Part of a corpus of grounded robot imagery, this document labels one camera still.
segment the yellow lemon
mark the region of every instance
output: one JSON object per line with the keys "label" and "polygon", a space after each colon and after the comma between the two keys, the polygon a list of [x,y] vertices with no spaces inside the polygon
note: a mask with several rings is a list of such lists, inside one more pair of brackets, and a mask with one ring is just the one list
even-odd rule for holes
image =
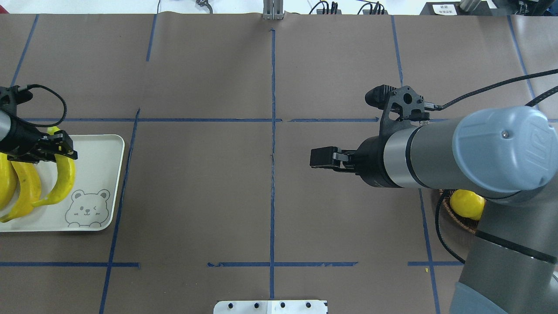
{"label": "yellow lemon", "polygon": [[485,203],[484,197],[468,190],[457,190],[450,198],[450,205],[459,216],[473,220],[480,220]]}

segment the yellow banana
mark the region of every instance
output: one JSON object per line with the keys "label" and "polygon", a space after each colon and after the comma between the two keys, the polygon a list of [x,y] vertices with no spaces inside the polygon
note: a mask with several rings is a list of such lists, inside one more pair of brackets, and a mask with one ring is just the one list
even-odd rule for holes
{"label": "yellow banana", "polygon": [[23,217],[33,210],[32,202],[41,198],[41,179],[35,166],[30,163],[12,161],[12,166],[20,181],[20,197],[12,210],[0,217],[0,222],[8,222],[14,218]]}
{"label": "yellow banana", "polygon": [[[49,127],[47,133],[53,135],[54,132],[60,131],[56,126]],[[56,184],[52,188],[52,191],[40,201],[32,203],[33,207],[39,207],[44,205],[53,205],[60,203],[68,194],[70,194],[71,189],[74,187],[75,181],[75,164],[74,160],[66,156],[55,155],[56,158],[56,169],[58,171],[58,178],[56,179]]]}
{"label": "yellow banana", "polygon": [[8,205],[16,191],[17,176],[8,155],[0,153],[0,210]]}

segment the woven basket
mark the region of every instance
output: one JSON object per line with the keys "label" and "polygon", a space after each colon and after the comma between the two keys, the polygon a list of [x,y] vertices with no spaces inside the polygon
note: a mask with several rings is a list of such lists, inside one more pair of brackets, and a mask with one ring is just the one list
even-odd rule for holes
{"label": "woven basket", "polygon": [[[450,197],[457,190],[448,190],[448,191],[449,191],[448,195],[444,198],[444,201],[442,202],[441,210],[445,210],[448,213],[448,216],[450,216],[450,218],[455,223],[457,223],[461,228],[467,230],[467,232],[469,232],[471,234],[475,234],[476,231],[477,231],[477,226],[479,225],[479,222],[476,221],[476,220],[469,219],[469,218],[461,217],[457,213],[455,213],[455,211],[450,206]],[[444,190],[442,190],[442,189],[438,190],[438,194],[440,195],[440,197],[442,196],[443,192],[444,192]]]}

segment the blue tape line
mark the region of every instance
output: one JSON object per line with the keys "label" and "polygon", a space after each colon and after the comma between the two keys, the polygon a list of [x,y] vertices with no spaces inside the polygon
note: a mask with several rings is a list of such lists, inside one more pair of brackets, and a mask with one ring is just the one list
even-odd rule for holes
{"label": "blue tape line", "polygon": [[132,152],[134,151],[134,142],[136,141],[136,131],[138,126],[138,118],[140,116],[140,109],[136,112],[136,120],[132,130],[132,138],[130,139],[130,148],[128,149],[128,160],[126,161],[126,169],[124,171],[124,179],[122,180],[122,191],[120,192],[120,201],[118,204],[118,212],[116,214],[116,222],[114,223],[114,233],[112,236],[112,243],[110,245],[110,254],[108,258],[107,274],[105,276],[105,284],[103,287],[103,295],[101,297],[101,305],[99,314],[104,313],[105,302],[107,301],[108,284],[110,281],[110,271],[112,270],[114,260],[114,248],[116,247],[116,239],[118,237],[118,227],[120,225],[120,218],[122,216],[122,206],[124,205],[124,193],[126,191],[126,184],[128,183],[128,173],[130,170],[130,161],[132,160]]}
{"label": "blue tape line", "polygon": [[145,61],[149,62],[151,58],[151,45],[153,45],[153,37],[155,36],[155,24],[157,24],[157,14],[153,15],[153,23],[151,24],[151,36],[149,37],[149,46],[147,47],[147,56]]}
{"label": "blue tape line", "polygon": [[329,119],[329,118],[318,118],[318,119],[292,119],[289,122],[378,122],[378,118],[372,119],[358,119],[358,118],[346,118],[346,119]]}
{"label": "blue tape line", "polygon": [[17,75],[20,73],[21,64],[23,63],[23,58],[25,58],[25,53],[27,53],[27,48],[29,48],[29,43],[31,42],[31,37],[35,32],[35,27],[37,26],[38,20],[39,20],[39,15],[35,14],[35,20],[33,21],[33,26],[31,26],[31,31],[29,32],[29,36],[27,37],[27,41],[25,42],[25,47],[21,52],[20,62],[17,64],[16,72],[13,74],[12,84],[10,86],[14,86],[16,84]]}
{"label": "blue tape line", "polygon": [[[59,118],[23,118],[25,121],[58,121]],[[134,122],[132,118],[66,118],[65,122]]]}
{"label": "blue tape line", "polygon": [[[0,261],[0,267],[107,267],[108,263],[67,261]],[[139,268],[139,263],[114,263],[113,267]]]}
{"label": "blue tape line", "polygon": [[273,119],[248,118],[248,119],[230,119],[230,118],[141,118],[140,122],[273,122]]}
{"label": "blue tape line", "polygon": [[270,220],[270,300],[275,299],[275,29],[271,31],[271,220]]}
{"label": "blue tape line", "polygon": [[208,263],[208,267],[269,267],[270,263],[267,261],[225,261],[216,264]]}
{"label": "blue tape line", "polygon": [[[58,121],[58,118],[24,118],[25,121]],[[135,122],[132,118],[66,118],[67,122]],[[139,118],[139,122],[272,122],[272,119],[248,118]]]}
{"label": "blue tape line", "polygon": [[[519,58],[519,63],[521,64],[521,69],[523,69],[523,75],[527,75],[527,69],[525,68],[525,63],[523,62],[523,56],[519,50],[519,45],[517,44],[516,32],[513,30],[512,17],[508,15],[508,25],[509,30],[512,33],[513,45],[516,47],[517,57]],[[533,91],[533,86],[531,85],[531,80],[527,80],[527,86],[529,87],[529,92],[531,93],[531,98],[535,98],[535,92]]]}
{"label": "blue tape line", "polygon": [[438,299],[438,287],[436,285],[434,267],[429,267],[429,269],[430,280],[432,281],[432,293],[434,295],[434,308],[436,309],[436,314],[440,314],[440,300]]}
{"label": "blue tape line", "polygon": [[410,261],[407,266],[463,266],[460,261]]}
{"label": "blue tape line", "polygon": [[357,265],[357,261],[278,261],[275,262],[276,267],[353,267]]}
{"label": "blue tape line", "polygon": [[[422,212],[422,228],[424,230],[426,255],[428,256],[429,264],[431,264],[432,248],[430,247],[430,237],[428,235],[428,223],[426,222],[426,211],[424,210],[424,199],[422,198],[422,189],[418,189],[418,196],[420,197],[420,209]],[[432,294],[434,295],[434,307],[436,308],[436,314],[440,314],[440,302],[438,300],[438,288],[436,286],[436,275],[434,274],[434,267],[430,267],[430,280],[432,281]]]}
{"label": "blue tape line", "polygon": [[395,56],[397,56],[397,67],[399,69],[399,81],[403,86],[403,67],[401,66],[401,56],[399,55],[399,43],[397,42],[397,30],[395,28],[395,16],[391,16],[391,29],[393,31],[393,42],[395,43]]}
{"label": "blue tape line", "polygon": [[[356,261],[276,261],[274,267],[353,267]],[[225,261],[218,264],[207,263],[208,267],[270,267],[266,261]]]}

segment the cable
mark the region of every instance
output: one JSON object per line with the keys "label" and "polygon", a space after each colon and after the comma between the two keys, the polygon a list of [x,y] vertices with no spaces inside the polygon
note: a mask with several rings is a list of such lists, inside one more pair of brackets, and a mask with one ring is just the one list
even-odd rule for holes
{"label": "cable", "polygon": [[558,86],[554,86],[553,88],[545,91],[544,93],[537,96],[535,99],[531,100],[530,102],[526,103],[525,106],[534,107],[536,104],[543,101],[545,98],[552,96],[558,93]]}
{"label": "cable", "polygon": [[4,113],[6,113],[6,114],[9,115],[10,117],[12,117],[12,119],[15,119],[16,121],[19,121],[19,122],[21,122],[21,123],[23,123],[23,124],[30,125],[30,126],[34,126],[34,127],[51,127],[51,126],[57,126],[57,125],[61,124],[61,123],[64,121],[64,119],[66,119],[66,115],[68,114],[68,106],[66,105],[66,102],[64,101],[64,99],[62,98],[62,96],[58,95],[58,94],[57,94],[55,91],[53,91],[52,89],[50,89],[50,88],[48,88],[48,87],[46,87],[46,86],[43,86],[43,85],[39,85],[39,84],[31,84],[31,85],[28,85],[26,88],[19,89],[18,91],[19,91],[19,92],[23,92],[23,91],[25,91],[25,90],[29,90],[29,89],[33,89],[33,88],[42,88],[42,89],[45,89],[45,90],[51,92],[54,96],[57,96],[58,99],[60,99],[60,101],[62,101],[62,106],[64,107],[64,111],[63,111],[63,113],[62,113],[62,117],[61,117],[58,121],[56,121],[55,123],[52,123],[52,124],[36,124],[36,123],[27,122],[27,121],[23,120],[22,118],[19,118],[18,116],[13,115],[13,114],[11,114],[11,113],[9,113],[9,112],[3,110],[3,109],[0,109],[0,110],[2,110]]}
{"label": "cable", "polygon": [[440,231],[440,208],[442,206],[442,203],[444,202],[444,199],[448,195],[449,195],[449,190],[444,190],[444,192],[440,196],[440,199],[438,199],[438,204],[436,205],[436,213],[434,214],[434,219],[435,219],[434,224],[436,226],[436,234],[438,235],[438,240],[440,240],[440,243],[442,243],[444,249],[446,249],[446,251],[448,251],[448,253],[451,254],[451,256],[455,257],[456,260],[465,264],[465,260],[461,258],[456,252],[454,252],[452,249],[449,248],[448,244],[442,237],[442,232]]}
{"label": "cable", "polygon": [[325,12],[329,11],[329,3],[327,1],[320,1],[318,3],[316,3],[316,5],[310,10],[310,13],[308,14],[312,14],[312,12],[314,11],[314,9],[321,3],[322,6],[324,6],[324,10],[322,11],[322,14],[324,14]]}
{"label": "cable", "polygon": [[523,2],[521,2],[521,7],[519,8],[519,11],[516,12],[516,14],[521,15],[521,10],[523,10]]}
{"label": "cable", "polygon": [[213,8],[209,4],[209,2],[205,6],[209,9],[209,14],[213,14]]}
{"label": "cable", "polygon": [[374,15],[378,14],[378,15],[380,15],[380,14],[384,14],[384,12],[386,11],[386,8],[385,8],[385,7],[383,6],[383,4],[381,4],[379,1],[378,1],[378,2],[372,2],[372,1],[366,1],[366,0],[358,0],[358,1],[366,2],[366,3],[363,4],[363,5],[360,7],[360,10],[358,10],[357,15],[360,14],[360,12],[362,11],[362,9],[364,9],[364,7],[365,7],[366,5],[370,5],[370,11],[368,12],[369,15],[372,15],[372,14],[374,14]]}
{"label": "cable", "polygon": [[360,12],[362,12],[362,9],[364,9],[365,6],[370,6],[370,11],[372,11],[372,4],[370,2],[367,2],[360,7],[360,10],[358,10],[357,15],[359,15]]}
{"label": "cable", "polygon": [[474,96],[474,95],[476,95],[476,94],[484,93],[484,92],[489,91],[489,90],[491,90],[491,89],[493,89],[493,88],[497,88],[497,87],[500,87],[500,86],[503,86],[503,85],[506,85],[506,84],[518,82],[518,81],[520,81],[520,80],[525,80],[525,79],[544,77],[544,76],[546,76],[546,75],[551,75],[551,74],[556,74],[556,73],[558,73],[558,69],[549,70],[549,71],[544,71],[544,72],[538,72],[538,73],[535,73],[535,74],[523,75],[523,76],[521,76],[521,77],[516,77],[516,78],[511,78],[511,79],[503,80],[503,81],[501,81],[501,82],[499,82],[499,83],[492,84],[492,85],[490,85],[490,86],[486,86],[486,87],[483,87],[483,88],[481,88],[481,89],[477,89],[476,91],[467,93],[467,94],[465,94],[465,95],[463,95],[463,96],[459,96],[458,98],[456,98],[456,99],[454,99],[454,100],[448,102],[447,104],[445,104],[445,105],[443,105],[443,106],[438,106],[438,105],[436,105],[436,106],[434,106],[434,110],[436,110],[436,111],[444,110],[444,109],[448,108],[449,106],[455,104],[456,102],[460,102],[460,101],[462,101],[462,100],[464,100],[464,99],[466,99],[466,98],[469,98],[469,97],[471,97],[471,96]]}

